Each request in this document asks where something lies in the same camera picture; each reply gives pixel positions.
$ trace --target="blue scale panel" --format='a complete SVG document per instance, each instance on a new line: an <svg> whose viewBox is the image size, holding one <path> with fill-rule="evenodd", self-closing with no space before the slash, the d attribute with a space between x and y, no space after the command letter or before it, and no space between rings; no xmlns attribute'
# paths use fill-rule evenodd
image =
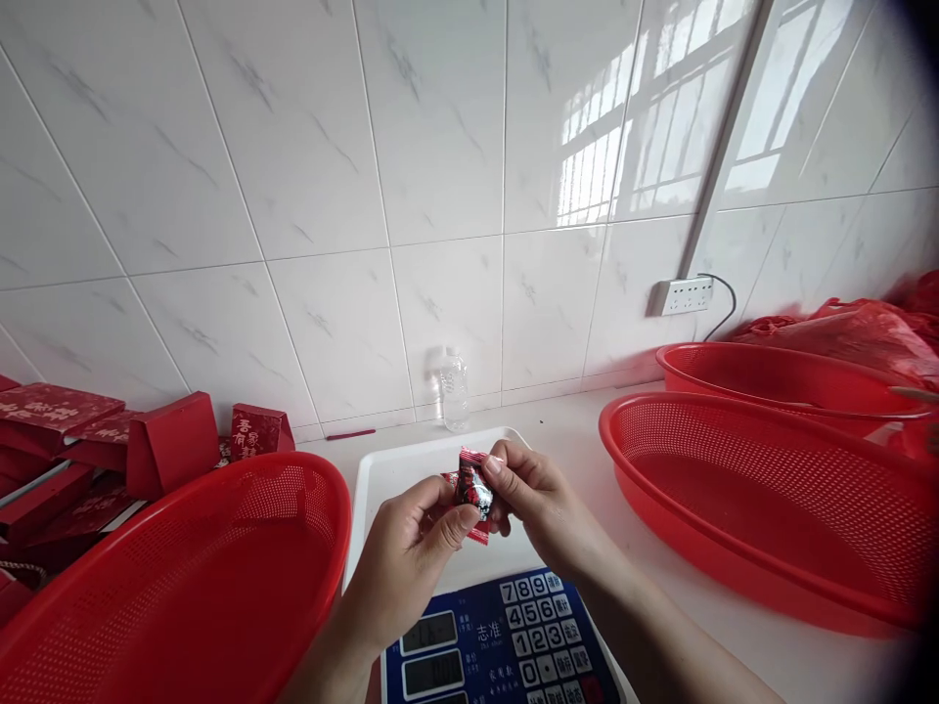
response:
<svg viewBox="0 0 939 704"><path fill-rule="evenodd" d="M547 569L435 596L382 657L387 704L620 704L580 595Z"/></svg>

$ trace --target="plastic water bottle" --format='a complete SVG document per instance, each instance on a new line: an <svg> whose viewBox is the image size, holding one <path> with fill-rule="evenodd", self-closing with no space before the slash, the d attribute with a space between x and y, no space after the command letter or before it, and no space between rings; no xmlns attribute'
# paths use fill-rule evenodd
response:
<svg viewBox="0 0 939 704"><path fill-rule="evenodd" d="M470 387L467 363L456 347L447 347L447 356L440 367L443 390L443 422L450 432L462 432L470 424Z"/></svg>

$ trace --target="person's right hand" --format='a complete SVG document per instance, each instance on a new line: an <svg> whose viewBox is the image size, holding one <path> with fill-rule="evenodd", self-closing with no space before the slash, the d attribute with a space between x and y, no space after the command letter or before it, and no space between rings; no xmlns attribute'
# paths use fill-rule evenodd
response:
<svg viewBox="0 0 939 704"><path fill-rule="evenodd" d="M611 555L620 554L550 458L500 440L483 473L498 495L489 513L492 531L509 535L510 509L539 556L563 579L590 577Z"/></svg>

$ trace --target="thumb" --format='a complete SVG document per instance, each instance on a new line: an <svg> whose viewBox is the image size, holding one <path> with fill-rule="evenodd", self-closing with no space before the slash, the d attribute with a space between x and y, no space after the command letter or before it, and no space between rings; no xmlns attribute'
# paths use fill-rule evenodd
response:
<svg viewBox="0 0 939 704"><path fill-rule="evenodd" d="M450 555L460 549L463 538L470 534L478 522L479 509L472 504L448 510L421 541L421 549L427 560L431 563L446 562Z"/></svg>
<svg viewBox="0 0 939 704"><path fill-rule="evenodd" d="M482 471L489 486L515 510L519 518L525 520L526 516L533 515L538 510L542 497L506 467L504 462L499 462L490 455L486 458Z"/></svg>

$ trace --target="red plastic basket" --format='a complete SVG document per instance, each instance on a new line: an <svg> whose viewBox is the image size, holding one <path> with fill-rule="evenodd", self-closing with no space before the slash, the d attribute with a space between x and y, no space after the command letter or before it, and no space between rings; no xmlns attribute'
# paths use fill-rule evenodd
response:
<svg viewBox="0 0 939 704"><path fill-rule="evenodd" d="M669 391L769 406L861 437L887 422L930 414L924 404L889 390L907 386L903 379L808 352L700 342L662 347L655 359Z"/></svg>
<svg viewBox="0 0 939 704"><path fill-rule="evenodd" d="M635 512L685 559L844 633L913 628L939 549L931 473L774 409L685 393L611 402L600 435Z"/></svg>
<svg viewBox="0 0 939 704"><path fill-rule="evenodd" d="M0 701L272 701L329 613L349 543L329 462L261 455L166 497L0 638Z"/></svg>

